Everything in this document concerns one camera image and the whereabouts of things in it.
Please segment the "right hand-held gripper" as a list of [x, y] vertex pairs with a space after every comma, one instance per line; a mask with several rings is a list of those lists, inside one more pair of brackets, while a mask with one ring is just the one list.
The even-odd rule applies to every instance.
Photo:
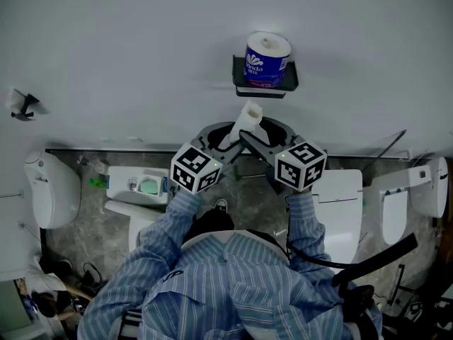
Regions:
[[303, 191], [322, 177], [327, 153], [320, 147], [272, 118], [264, 118], [262, 128], [269, 144], [245, 130], [239, 132], [239, 139], [252, 155], [269, 166], [267, 180], [277, 194], [281, 194], [286, 186]]

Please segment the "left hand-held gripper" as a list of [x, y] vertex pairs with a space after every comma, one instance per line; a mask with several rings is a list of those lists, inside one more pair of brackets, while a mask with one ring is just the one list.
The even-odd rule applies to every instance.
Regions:
[[197, 194], [216, 184], [245, 150], [242, 144], [231, 144], [233, 122], [209, 125], [186, 142], [171, 160], [169, 180], [183, 190]]

